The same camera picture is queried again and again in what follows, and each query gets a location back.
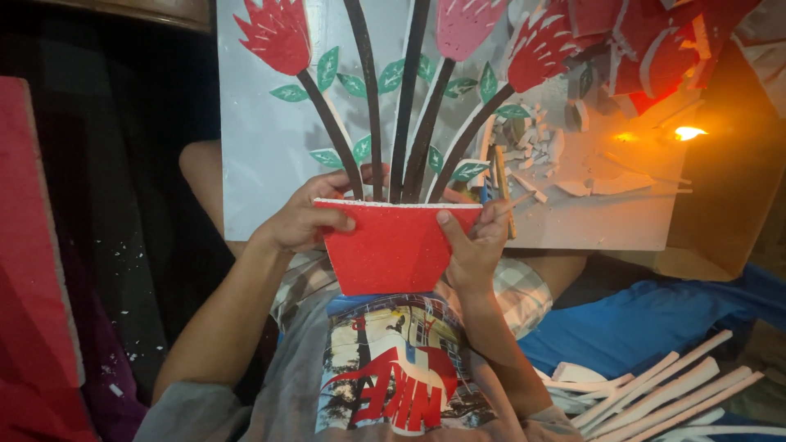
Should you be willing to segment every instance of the brown stem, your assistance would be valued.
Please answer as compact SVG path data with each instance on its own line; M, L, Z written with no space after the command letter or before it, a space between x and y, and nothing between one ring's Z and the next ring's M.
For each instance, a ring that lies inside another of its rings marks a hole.
M347 171L354 199L363 201L363 179L360 176L360 169L358 169L358 164L352 156L352 149L347 143L347 139L344 137L338 122L336 122L336 117L330 112L328 102L325 101L325 97L322 96L307 68L300 71L297 79L303 84L303 89L306 90L308 97L311 98L311 102L314 103L314 107L317 108L317 114L322 119L322 124L325 125L325 129L328 131L330 141L333 142L333 147L336 148L336 152L339 154L341 164L344 170Z
M483 123L488 120L491 114L494 113L502 103L505 102L508 98L510 98L515 91L513 87L510 86L510 83L505 84L490 100L487 102L475 115L475 118L469 122L469 125L461 133L461 136L456 141L456 145L453 146L453 149L450 151L450 155L445 159L445 164L443 165L442 172L439 173L439 177L437 178L437 182L434 185L434 189L432 189L431 196L428 197L428 203L438 203L439 198L442 197L443 192L445 192L445 188L447 187L448 182L450 181L450 177L453 175L453 172L456 170L456 166L461 161L461 158L464 157L464 153L467 151L467 147L469 147L469 143L472 142L472 139L478 133L480 128L483 126Z
M421 63L421 47L428 22L428 7L431 0L420 0L412 5L412 21L407 38L404 72L401 79L401 95L396 114L395 140L391 156L391 188L388 200L393 204L401 201L404 187L404 163L406 162L406 141L410 132L412 103L415 98L417 68Z
M371 169L374 188L374 201L382 201L382 136L380 134L380 95L376 86L374 71L374 54L371 50L369 29L365 24L365 15L360 0L344 0L347 15L352 26L354 42L358 46L360 65L365 77L365 91L369 102L369 129L371 132Z
M401 198L403 203L414 204L417 203L421 197L421 185L423 183L425 163L428 161L428 147L432 142L439 106L442 104L443 95L445 95L445 89L450 81L450 76L453 75L454 68L456 68L456 61L445 58L437 74L437 78L433 80L435 82L434 90L426 107L422 110L423 116L421 118L421 123L412 141L410 158L406 162L404 192Z

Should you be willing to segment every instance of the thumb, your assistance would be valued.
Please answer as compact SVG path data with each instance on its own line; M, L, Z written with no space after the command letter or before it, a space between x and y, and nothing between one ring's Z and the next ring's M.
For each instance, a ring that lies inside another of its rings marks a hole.
M453 248L454 254L456 251L464 250L472 244L456 217L447 210L440 210L437 212L437 222L439 223L439 227L443 230L445 238L447 238L447 241L450 243L450 247Z
M309 227L332 227L348 232L354 230L354 219L335 208L310 208L301 218Z

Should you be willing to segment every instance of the red pot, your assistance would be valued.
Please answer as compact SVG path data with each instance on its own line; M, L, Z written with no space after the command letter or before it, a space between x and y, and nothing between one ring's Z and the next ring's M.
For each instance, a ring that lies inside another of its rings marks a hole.
M450 260L450 245L436 214L446 209L468 232L480 204L389 204L314 201L354 219L351 232L325 229L330 261L347 296L430 292Z

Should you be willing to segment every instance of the red tulip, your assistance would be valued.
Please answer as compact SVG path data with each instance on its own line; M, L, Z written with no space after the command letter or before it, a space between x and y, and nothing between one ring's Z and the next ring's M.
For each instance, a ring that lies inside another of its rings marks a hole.
M573 38L567 10L563 11L566 5L554 2L532 14L521 25L517 38L514 36L516 45L508 67L508 82L517 93L566 72L562 60L582 49L582 44Z
M439 0L437 49L443 57L466 60L494 30L507 5L502 0Z
M308 68L311 40L303 0L263 0L262 6L245 0L245 5L251 23L234 16L248 39L240 41L243 46L282 74L294 76Z

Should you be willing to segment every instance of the candle flame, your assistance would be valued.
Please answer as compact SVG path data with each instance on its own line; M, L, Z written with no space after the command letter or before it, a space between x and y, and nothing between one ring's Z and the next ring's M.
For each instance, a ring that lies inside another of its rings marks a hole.
M698 135L706 135L707 132L702 131L696 127L678 127L674 131L675 138L678 141L686 142L688 140L694 139Z

